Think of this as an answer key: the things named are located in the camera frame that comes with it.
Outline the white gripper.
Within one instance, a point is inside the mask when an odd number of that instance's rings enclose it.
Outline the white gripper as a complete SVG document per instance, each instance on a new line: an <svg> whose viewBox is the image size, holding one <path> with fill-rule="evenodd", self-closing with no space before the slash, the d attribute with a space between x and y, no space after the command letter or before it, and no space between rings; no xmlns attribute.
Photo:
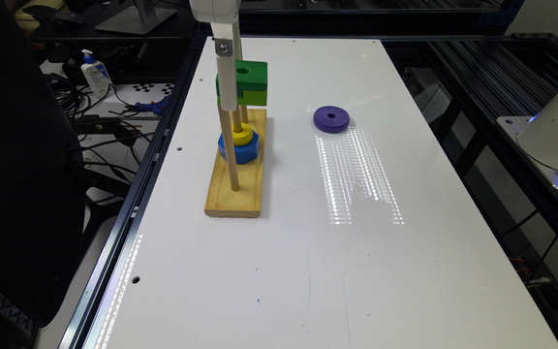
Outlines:
<svg viewBox="0 0 558 349"><path fill-rule="evenodd" d="M238 12L241 0L190 0L195 20L206 23L232 24L233 39L214 39L218 97L224 111L236 110L235 60L242 60Z"/></svg>

